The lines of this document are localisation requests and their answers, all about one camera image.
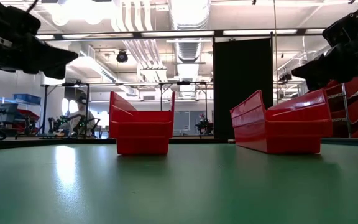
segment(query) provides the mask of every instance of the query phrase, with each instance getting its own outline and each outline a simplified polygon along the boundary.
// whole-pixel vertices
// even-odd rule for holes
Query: person
[[[83,116],[85,116],[85,114],[86,114],[86,94],[81,93],[79,95],[79,97],[76,99],[76,102],[77,102],[77,106],[78,106],[78,111],[70,114],[68,116],[69,118],[72,116],[78,115],[78,114],[83,115]],[[70,132],[69,132],[70,134],[74,133],[74,128],[78,124],[80,119],[81,119],[81,117],[79,116],[79,117],[74,118],[70,121]],[[92,112],[89,110],[88,110],[88,118],[86,120],[88,120],[88,123],[86,125],[86,135],[91,136],[91,129],[95,125],[95,122],[94,122],[94,116],[93,116]],[[79,134],[84,134],[84,133],[85,133],[85,130],[84,130],[84,127],[82,127],[79,131]]]

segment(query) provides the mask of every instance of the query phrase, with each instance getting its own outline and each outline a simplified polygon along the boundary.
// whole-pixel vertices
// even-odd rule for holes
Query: black curtain
[[[214,43],[214,135],[234,139],[230,109],[262,90],[273,106],[272,39]]]

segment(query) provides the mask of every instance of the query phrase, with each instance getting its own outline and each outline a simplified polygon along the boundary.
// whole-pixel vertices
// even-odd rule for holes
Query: green tabletop
[[[358,223],[358,147],[272,156],[232,144],[0,150],[0,223]]]

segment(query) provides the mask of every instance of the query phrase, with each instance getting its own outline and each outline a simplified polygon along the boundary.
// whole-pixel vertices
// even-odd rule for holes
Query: green table
[[[166,157],[117,156],[115,145],[0,150],[0,223],[358,223],[358,147],[309,156],[232,144],[172,144]]]

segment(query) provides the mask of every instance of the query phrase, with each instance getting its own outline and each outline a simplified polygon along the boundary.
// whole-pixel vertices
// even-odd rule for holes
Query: blue box
[[[36,105],[41,105],[41,97],[33,96],[30,94],[13,94],[15,100],[22,100],[25,103],[33,103]]]

